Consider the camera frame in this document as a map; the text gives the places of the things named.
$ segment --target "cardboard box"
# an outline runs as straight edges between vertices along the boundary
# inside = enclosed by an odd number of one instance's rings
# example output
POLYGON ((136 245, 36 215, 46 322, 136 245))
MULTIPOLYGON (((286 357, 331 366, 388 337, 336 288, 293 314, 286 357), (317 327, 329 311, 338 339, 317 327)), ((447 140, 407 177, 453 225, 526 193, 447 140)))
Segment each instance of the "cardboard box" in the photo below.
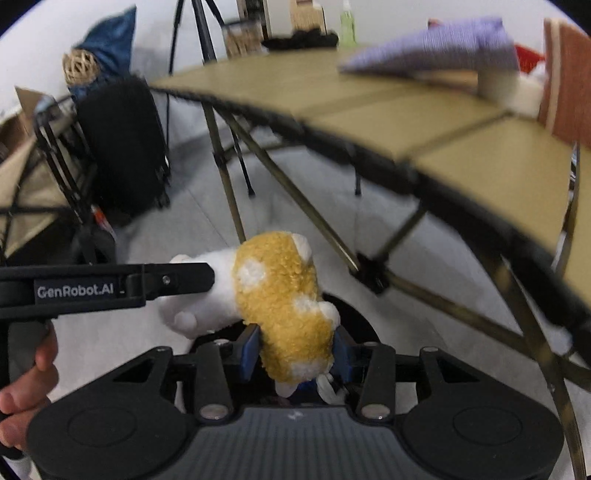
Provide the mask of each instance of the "cardboard box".
POLYGON ((0 163, 12 155, 26 140, 34 135, 35 107, 44 96, 41 92, 16 87, 21 107, 0 121, 0 163))

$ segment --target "metal table frame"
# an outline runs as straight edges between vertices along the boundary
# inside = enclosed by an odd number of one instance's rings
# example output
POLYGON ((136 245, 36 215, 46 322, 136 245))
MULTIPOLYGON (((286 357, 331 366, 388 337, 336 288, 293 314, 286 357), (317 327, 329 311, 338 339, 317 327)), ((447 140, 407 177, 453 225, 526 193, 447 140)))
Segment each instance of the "metal table frame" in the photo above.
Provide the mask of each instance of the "metal table frame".
MULTIPOLYGON (((572 362, 570 360, 570 356, 573 353, 572 351, 569 351, 564 355, 559 355, 551 350, 519 281, 514 276, 508 263, 500 254, 491 255, 489 252, 485 253, 476 244, 463 238, 486 271, 487 275, 491 278, 524 335, 519 335, 518 333, 499 325, 485 315, 475 312, 464 305, 458 304, 453 300, 445 298, 398 276, 385 265, 390 254, 396 250, 400 243, 413 231, 427 214, 427 209, 423 205, 419 204, 416 211, 396 232, 394 232, 392 237, 384 243, 383 247, 380 248, 373 257, 368 258, 362 254, 355 254, 342 241, 335 230, 327 223, 298 187, 269 156, 270 151, 292 147, 293 145, 297 145, 296 142, 285 140, 275 144, 261 146, 251 135, 254 128, 245 128, 237 120, 236 116, 229 111, 218 106, 214 107, 205 102, 203 103, 203 109, 212 140, 214 159, 222 179, 234 227, 241 243, 246 241, 246 235, 230 175, 228 173, 228 164, 235 157, 238 157, 241 164, 243 164, 243 154, 238 142, 235 142, 230 147, 224 147, 222 145, 214 112, 217 112, 227 123, 232 131, 233 138, 241 140, 246 145, 249 152, 257 157, 269 173, 277 180, 277 182, 279 182, 281 187, 290 195, 293 201, 295 201, 302 212, 304 212, 312 221, 315 227, 324 236, 325 240, 347 265, 351 274, 360 282, 364 283, 364 285, 368 286, 374 291, 374 293, 379 294, 388 287, 393 287, 404 294, 449 315, 463 324, 468 325, 478 332, 488 335, 492 339, 503 343, 522 355, 535 360, 547 381, 548 390, 552 395, 554 405, 556 406, 559 419, 563 426, 570 459, 573 465, 574 478, 576 480, 585 480, 587 478, 579 427, 565 385, 565 379, 591 393, 591 370, 572 362)), ((359 177, 356 176, 356 190, 358 188, 358 178, 359 177)), ((577 191, 578 185, 575 182, 573 201, 569 207, 565 220, 566 238, 562 250, 563 254, 558 261, 558 272, 562 272, 564 269, 569 251, 568 248, 572 239, 574 212, 576 212, 577 208, 577 191)))

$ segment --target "purple fabric bag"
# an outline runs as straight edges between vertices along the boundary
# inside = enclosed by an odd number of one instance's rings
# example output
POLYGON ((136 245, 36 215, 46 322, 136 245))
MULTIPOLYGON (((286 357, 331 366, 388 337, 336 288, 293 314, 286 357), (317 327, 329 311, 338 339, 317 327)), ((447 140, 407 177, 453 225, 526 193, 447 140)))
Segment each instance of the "purple fabric bag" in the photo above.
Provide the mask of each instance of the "purple fabric bag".
POLYGON ((519 70, 513 41, 494 17, 444 24, 354 55, 343 72, 404 74, 420 70, 519 70))

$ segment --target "screw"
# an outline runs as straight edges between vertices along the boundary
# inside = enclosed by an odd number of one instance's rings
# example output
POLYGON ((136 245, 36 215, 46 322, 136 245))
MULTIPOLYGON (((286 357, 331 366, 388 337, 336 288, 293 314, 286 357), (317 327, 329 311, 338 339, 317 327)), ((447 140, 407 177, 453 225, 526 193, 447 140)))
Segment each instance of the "screw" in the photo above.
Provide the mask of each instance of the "screw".
POLYGON ((199 414, 206 420, 221 420, 228 416, 228 407, 218 403, 205 405, 199 410, 199 414))
POLYGON ((370 403, 361 409, 361 415, 370 420, 383 420, 390 415, 390 409, 381 403, 370 403))

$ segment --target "blue pillow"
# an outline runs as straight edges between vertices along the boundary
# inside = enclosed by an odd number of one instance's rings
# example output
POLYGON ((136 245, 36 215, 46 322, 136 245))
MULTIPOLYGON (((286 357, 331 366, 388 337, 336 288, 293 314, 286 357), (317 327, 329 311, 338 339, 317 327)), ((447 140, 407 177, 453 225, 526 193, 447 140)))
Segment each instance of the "blue pillow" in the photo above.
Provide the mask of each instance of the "blue pillow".
POLYGON ((86 38, 74 47, 91 52, 100 67, 98 77, 90 85, 70 87, 70 93, 76 99, 110 79, 129 75, 136 10, 134 6, 121 15, 105 18, 92 27, 86 38))

